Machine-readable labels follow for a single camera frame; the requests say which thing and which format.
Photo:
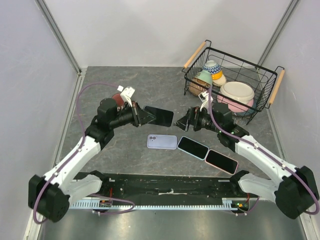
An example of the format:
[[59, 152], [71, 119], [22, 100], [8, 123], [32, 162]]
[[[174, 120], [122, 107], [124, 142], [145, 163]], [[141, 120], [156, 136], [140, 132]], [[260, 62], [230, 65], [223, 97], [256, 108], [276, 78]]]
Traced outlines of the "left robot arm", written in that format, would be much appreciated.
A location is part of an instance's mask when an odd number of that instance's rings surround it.
[[71, 152], [43, 176], [34, 175], [28, 183], [28, 206], [33, 210], [33, 220], [40, 224], [37, 214], [54, 223], [60, 221], [75, 202], [91, 194], [106, 196], [110, 185], [98, 171], [74, 182], [74, 177], [95, 155], [101, 152], [114, 137], [114, 130], [131, 124], [141, 127], [155, 120], [155, 116], [140, 108], [137, 102], [125, 103], [118, 109], [112, 98], [105, 98], [97, 108], [84, 136]]

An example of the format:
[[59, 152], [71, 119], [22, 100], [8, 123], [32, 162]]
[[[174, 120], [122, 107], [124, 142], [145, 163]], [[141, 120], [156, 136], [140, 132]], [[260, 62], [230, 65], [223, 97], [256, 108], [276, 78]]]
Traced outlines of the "pink floral mug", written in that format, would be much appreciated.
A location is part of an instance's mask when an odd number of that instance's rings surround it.
[[115, 100], [118, 107], [122, 107], [125, 104], [120, 93], [114, 94], [111, 98]]

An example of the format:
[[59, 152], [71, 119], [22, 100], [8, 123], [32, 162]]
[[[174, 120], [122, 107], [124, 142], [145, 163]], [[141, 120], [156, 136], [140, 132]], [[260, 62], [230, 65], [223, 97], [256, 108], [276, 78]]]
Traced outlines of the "yellow white bowl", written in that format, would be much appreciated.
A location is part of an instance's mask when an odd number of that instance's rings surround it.
[[222, 85], [224, 85], [227, 82], [227, 79], [225, 77], [225, 75], [223, 74], [223, 71], [219, 71], [218, 73], [212, 74], [212, 84], [214, 86], [218, 86], [221, 87]]

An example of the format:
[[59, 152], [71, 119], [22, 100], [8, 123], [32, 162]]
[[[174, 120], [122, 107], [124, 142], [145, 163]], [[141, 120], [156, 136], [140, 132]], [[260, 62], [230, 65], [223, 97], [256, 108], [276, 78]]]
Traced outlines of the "green bowl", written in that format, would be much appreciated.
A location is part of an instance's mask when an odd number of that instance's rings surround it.
[[212, 85], [213, 83], [213, 79], [212, 79], [212, 74], [206, 70], [202, 70], [200, 72], [198, 72], [194, 78], [202, 81], [202, 82], [205, 82], [206, 84], [208, 84], [209, 86]]

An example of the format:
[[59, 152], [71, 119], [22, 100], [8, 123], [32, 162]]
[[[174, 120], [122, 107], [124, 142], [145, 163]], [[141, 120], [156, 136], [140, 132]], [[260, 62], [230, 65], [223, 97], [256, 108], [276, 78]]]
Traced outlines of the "brown bowl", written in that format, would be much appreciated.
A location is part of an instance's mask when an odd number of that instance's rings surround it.
[[193, 78], [192, 81], [190, 81], [187, 86], [188, 86], [188, 91], [194, 96], [198, 96], [202, 92], [207, 91], [210, 87], [208, 83], [198, 78]]

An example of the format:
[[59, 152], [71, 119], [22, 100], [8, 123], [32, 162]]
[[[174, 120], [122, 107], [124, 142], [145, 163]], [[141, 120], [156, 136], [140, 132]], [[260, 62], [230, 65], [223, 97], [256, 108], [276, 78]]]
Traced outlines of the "pink bowl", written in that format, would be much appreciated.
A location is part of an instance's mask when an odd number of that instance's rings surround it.
[[217, 95], [216, 99], [218, 103], [227, 104], [229, 110], [231, 110], [234, 113], [240, 113], [248, 110], [248, 108], [250, 108], [254, 102], [254, 98], [252, 98], [247, 103], [238, 103], [236, 100], [233, 100], [220, 94]]

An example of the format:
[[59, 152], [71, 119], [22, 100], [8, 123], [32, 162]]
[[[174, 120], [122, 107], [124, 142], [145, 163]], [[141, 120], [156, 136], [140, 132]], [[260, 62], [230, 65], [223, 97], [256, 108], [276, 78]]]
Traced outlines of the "teal bowl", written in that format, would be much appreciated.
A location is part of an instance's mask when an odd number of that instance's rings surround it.
[[234, 116], [237, 116], [237, 117], [247, 117], [247, 116], [250, 116], [250, 115], [252, 115], [252, 114], [255, 112], [256, 106], [257, 106], [257, 104], [256, 104], [256, 101], [254, 100], [252, 106], [249, 107], [248, 110], [243, 111], [243, 112], [234, 112], [233, 115], [234, 115]]

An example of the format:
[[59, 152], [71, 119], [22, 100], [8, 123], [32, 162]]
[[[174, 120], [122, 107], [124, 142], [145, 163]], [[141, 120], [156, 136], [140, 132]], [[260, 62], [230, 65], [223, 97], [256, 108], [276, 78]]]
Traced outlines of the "lavender phone case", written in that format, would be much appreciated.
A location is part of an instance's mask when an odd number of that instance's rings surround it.
[[146, 146], [149, 149], [175, 150], [178, 139], [175, 135], [150, 134]]

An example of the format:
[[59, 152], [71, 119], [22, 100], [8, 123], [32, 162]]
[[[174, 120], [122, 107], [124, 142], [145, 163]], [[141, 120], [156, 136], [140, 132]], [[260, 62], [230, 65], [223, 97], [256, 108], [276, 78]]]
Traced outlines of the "blue patterned bowl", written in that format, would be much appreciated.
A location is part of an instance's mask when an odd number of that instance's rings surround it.
[[204, 71], [209, 72], [212, 75], [217, 75], [222, 73], [221, 66], [214, 60], [208, 60], [202, 67]]

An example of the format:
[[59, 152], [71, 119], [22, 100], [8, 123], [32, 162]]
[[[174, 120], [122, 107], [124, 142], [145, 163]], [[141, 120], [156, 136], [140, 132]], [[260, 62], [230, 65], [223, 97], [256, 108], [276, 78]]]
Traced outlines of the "blue-edged black phone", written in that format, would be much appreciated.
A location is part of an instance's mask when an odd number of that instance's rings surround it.
[[150, 121], [149, 124], [162, 127], [170, 127], [172, 125], [173, 111], [152, 106], [145, 106], [143, 110], [155, 116], [155, 119]]

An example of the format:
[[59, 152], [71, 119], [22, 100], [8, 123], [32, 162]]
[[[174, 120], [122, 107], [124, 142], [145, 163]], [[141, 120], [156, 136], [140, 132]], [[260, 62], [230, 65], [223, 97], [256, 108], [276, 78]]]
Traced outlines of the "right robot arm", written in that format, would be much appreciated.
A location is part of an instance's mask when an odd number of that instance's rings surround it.
[[201, 129], [215, 132], [223, 146], [243, 156], [268, 176], [265, 179], [241, 171], [229, 184], [233, 196], [250, 193], [262, 197], [275, 203], [290, 219], [302, 213], [319, 213], [320, 196], [313, 171], [307, 166], [297, 167], [286, 162], [263, 147], [247, 130], [234, 123], [227, 104], [216, 103], [204, 109], [190, 107], [174, 125], [185, 132], [189, 128], [195, 132]]

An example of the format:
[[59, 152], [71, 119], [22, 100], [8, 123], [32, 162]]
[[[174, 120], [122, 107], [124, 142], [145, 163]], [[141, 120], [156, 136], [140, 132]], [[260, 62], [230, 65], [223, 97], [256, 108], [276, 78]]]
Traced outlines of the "cream bowl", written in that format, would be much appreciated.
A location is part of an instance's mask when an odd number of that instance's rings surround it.
[[220, 87], [221, 93], [238, 102], [249, 101], [254, 98], [255, 93], [251, 86], [246, 83], [231, 81]]

